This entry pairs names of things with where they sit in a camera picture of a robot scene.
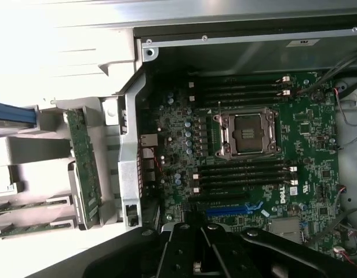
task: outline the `screw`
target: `screw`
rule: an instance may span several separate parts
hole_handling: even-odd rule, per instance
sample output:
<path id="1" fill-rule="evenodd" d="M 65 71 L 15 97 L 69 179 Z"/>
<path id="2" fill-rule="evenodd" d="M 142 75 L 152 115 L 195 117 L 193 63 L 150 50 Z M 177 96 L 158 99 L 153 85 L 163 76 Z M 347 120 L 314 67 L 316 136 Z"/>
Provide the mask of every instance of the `screw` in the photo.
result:
<path id="1" fill-rule="evenodd" d="M 249 235 L 249 236 L 258 236 L 258 232 L 255 231 L 255 230 L 250 230 L 250 231 L 247 232 L 247 235 Z"/>
<path id="2" fill-rule="evenodd" d="M 216 225 L 216 224 L 209 224 L 209 225 L 207 226 L 207 228 L 210 229 L 210 230 L 216 230 L 216 229 L 218 228 L 218 225 Z"/>
<path id="3" fill-rule="evenodd" d="M 142 233 L 143 236 L 150 236 L 153 234 L 153 231 L 152 230 L 146 230 Z"/>

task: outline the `cable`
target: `cable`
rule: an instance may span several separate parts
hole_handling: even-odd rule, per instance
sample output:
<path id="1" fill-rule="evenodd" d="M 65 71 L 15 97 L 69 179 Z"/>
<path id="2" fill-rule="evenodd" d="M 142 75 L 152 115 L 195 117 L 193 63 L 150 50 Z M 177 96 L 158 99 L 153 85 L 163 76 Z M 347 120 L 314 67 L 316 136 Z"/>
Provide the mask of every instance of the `cable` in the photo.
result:
<path id="1" fill-rule="evenodd" d="M 345 219 L 347 216 L 349 216 L 350 214 L 354 213 L 357 211 L 357 208 L 351 208 L 349 210 L 344 211 L 343 213 L 339 214 L 336 219 L 334 219 L 331 224 L 329 224 L 323 231 L 321 231 L 320 233 L 316 234 L 312 239 L 310 239 L 309 242 L 305 243 L 305 246 L 312 246 L 314 245 L 316 242 L 318 242 L 320 239 L 322 239 L 323 237 L 325 237 L 328 233 L 330 233 L 331 231 L 333 231 L 335 229 L 336 226 L 339 225 L 339 223 Z"/>
<path id="2" fill-rule="evenodd" d="M 347 121 L 347 118 L 346 118 L 346 115 L 345 113 L 343 112 L 343 109 L 342 109 L 342 105 L 341 105 L 341 101 L 340 101 L 340 98 L 338 96 L 338 90 L 336 88 L 333 88 L 335 94 L 336 94 L 336 100 L 337 100 L 337 104 L 338 104 L 338 108 L 340 110 L 340 113 L 342 114 L 342 117 L 343 117 L 343 121 L 345 122 L 346 125 L 348 126 L 357 126 L 357 123 L 349 123 Z"/>
<path id="3" fill-rule="evenodd" d="M 340 252 L 339 254 L 343 255 L 343 256 L 345 257 L 345 259 L 346 259 L 349 263 L 351 263 L 351 264 L 353 264 L 353 265 L 355 265 L 355 266 L 357 267 L 357 264 L 354 263 L 354 262 L 349 258 L 348 254 L 347 254 L 346 252 Z"/>
<path id="4" fill-rule="evenodd" d="M 311 85 L 308 88 L 302 89 L 298 92 L 298 94 L 303 94 L 310 92 L 311 90 L 314 90 L 318 87 L 320 87 L 322 84 L 324 84 L 327 80 L 331 79 L 335 75 L 337 75 L 339 72 L 347 68 L 349 65 L 357 61 L 357 49 L 353 51 L 351 54 L 348 56 L 344 57 L 341 59 L 335 66 L 333 66 L 330 70 L 327 71 L 327 73 L 324 74 L 317 82 L 315 82 L 313 85 Z"/>
<path id="5" fill-rule="evenodd" d="M 338 194 L 336 196 L 336 198 L 334 198 L 334 202 L 333 202 L 333 209 L 334 209 L 334 213 L 336 214 L 336 208 L 337 208 L 337 205 L 338 205 L 338 200 L 340 199 L 340 196 L 342 194 L 342 192 L 346 189 L 346 186 L 342 187 L 339 191 L 338 191 Z M 355 231 L 357 232 L 357 229 L 354 228 L 354 227 L 350 227 L 348 225 L 345 225 L 345 224 L 342 224 L 340 223 L 340 226 L 342 228 L 345 228 L 345 229 L 348 229 L 348 230 L 352 230 L 352 231 Z"/>
<path id="6" fill-rule="evenodd" d="M 339 98 L 340 100 L 345 98 L 346 96 L 350 95 L 353 91 L 355 91 L 357 89 L 357 82 L 355 82 L 354 84 L 352 84 L 350 87 L 347 87 L 344 91 L 342 91 L 339 94 Z"/>

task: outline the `white sticker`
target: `white sticker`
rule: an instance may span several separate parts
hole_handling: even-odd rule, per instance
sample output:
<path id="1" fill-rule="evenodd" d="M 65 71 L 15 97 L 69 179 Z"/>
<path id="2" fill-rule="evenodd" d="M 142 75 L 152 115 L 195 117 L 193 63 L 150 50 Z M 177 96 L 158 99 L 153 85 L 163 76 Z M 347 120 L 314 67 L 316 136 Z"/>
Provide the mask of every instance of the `white sticker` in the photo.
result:
<path id="1" fill-rule="evenodd" d="M 289 195 L 290 196 L 296 196 L 298 195 L 298 190 L 297 190 L 297 187 L 296 186 L 291 186 L 289 188 Z"/>
<path id="2" fill-rule="evenodd" d="M 313 46 L 320 39 L 300 39 L 298 41 L 291 41 L 287 47 Z"/>
<path id="3" fill-rule="evenodd" d="M 269 216 L 270 216 L 270 213 L 268 213 L 268 212 L 265 211 L 265 210 L 261 210 L 261 213 L 262 213 L 265 217 L 269 217 Z"/>

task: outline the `chip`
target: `chip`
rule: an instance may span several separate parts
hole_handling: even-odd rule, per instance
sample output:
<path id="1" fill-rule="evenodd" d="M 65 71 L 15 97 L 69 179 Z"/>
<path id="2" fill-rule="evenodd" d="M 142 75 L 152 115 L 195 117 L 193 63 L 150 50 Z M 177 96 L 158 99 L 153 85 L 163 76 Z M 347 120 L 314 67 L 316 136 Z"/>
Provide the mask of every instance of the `chip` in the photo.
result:
<path id="1" fill-rule="evenodd" d="M 321 207 L 319 209 L 319 214 L 320 215 L 327 215 L 328 214 L 328 208 L 327 207 Z"/>
<path id="2" fill-rule="evenodd" d="M 303 123 L 300 125 L 300 134 L 310 134 L 310 124 Z"/>
<path id="3" fill-rule="evenodd" d="M 328 171 L 328 170 L 322 171 L 322 177 L 323 178 L 330 178 L 330 171 Z"/>

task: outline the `capacitor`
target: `capacitor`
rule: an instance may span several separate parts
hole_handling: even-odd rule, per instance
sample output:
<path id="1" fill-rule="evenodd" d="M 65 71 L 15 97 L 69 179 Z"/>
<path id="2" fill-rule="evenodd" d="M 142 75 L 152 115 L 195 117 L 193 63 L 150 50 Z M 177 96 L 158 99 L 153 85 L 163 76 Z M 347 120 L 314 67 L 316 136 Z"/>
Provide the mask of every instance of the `capacitor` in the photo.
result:
<path id="1" fill-rule="evenodd" d="M 307 205 L 304 204 L 304 203 L 300 203 L 298 206 L 300 207 L 300 209 L 301 209 L 302 211 L 307 210 Z"/>

